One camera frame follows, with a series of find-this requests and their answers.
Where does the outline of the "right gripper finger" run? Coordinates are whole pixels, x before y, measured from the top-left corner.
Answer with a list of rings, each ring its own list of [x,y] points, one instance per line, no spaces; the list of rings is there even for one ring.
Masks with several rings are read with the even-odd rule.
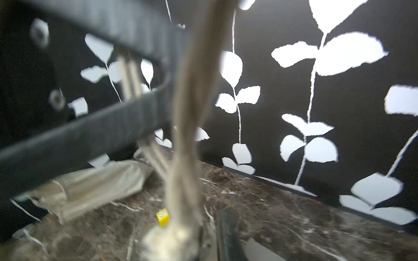
[[[216,233],[219,261],[247,261],[236,225],[238,213],[231,207],[225,207],[217,213]]]

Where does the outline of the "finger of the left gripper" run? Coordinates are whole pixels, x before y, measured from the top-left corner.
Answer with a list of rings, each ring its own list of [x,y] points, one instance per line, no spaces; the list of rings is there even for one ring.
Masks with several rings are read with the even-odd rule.
[[[186,45],[186,32],[142,1],[26,3],[158,62],[176,62]]]
[[[172,118],[173,75],[154,91],[102,109],[1,150],[1,199],[9,199],[102,154],[113,152]]]

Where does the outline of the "cream cloth bag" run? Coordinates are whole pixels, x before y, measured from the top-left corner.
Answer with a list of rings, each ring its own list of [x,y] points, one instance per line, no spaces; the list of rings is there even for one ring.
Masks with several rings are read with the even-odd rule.
[[[148,177],[156,172],[167,178],[168,158],[159,147],[136,151],[146,163],[136,160],[111,161],[99,168],[78,170],[59,176],[40,187],[11,198],[30,200],[37,207],[54,214],[64,225],[111,202],[132,196],[143,190]]]
[[[142,239],[140,256],[144,261],[194,261],[199,257],[200,232],[177,223],[153,227]]]

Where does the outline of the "beige bag drawstring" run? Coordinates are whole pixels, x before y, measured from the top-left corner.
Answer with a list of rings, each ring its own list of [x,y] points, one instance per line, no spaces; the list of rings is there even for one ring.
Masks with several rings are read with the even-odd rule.
[[[176,76],[174,154],[168,169],[165,199],[172,222],[181,227],[196,228],[202,224],[196,132],[214,103],[221,56],[237,4],[237,1],[205,3]]]

